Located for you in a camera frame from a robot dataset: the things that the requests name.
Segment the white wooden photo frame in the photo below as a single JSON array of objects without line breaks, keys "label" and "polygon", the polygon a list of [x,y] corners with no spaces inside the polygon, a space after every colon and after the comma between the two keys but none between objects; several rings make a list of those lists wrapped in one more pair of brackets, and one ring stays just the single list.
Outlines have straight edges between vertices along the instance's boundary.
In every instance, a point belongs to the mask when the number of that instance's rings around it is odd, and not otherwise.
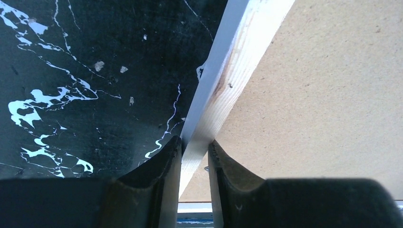
[{"label": "white wooden photo frame", "polygon": [[230,0],[187,116],[180,200],[217,140],[262,178],[350,177],[403,198],[403,3]]}]

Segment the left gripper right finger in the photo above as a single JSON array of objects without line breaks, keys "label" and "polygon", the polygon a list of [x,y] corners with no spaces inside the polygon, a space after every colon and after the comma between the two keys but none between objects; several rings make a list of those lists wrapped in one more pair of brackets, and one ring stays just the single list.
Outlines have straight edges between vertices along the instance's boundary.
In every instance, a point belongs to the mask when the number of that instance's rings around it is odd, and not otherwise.
[{"label": "left gripper right finger", "polygon": [[371,179],[263,179],[213,141],[208,147],[217,228],[400,228],[389,192]]}]

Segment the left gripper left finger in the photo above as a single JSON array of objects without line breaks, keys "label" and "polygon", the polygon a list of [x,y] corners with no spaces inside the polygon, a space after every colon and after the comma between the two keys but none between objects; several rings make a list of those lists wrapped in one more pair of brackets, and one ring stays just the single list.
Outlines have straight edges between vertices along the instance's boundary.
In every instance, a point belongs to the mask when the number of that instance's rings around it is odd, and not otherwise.
[{"label": "left gripper left finger", "polygon": [[0,182],[3,228],[174,228],[182,141],[119,178],[8,179]]}]

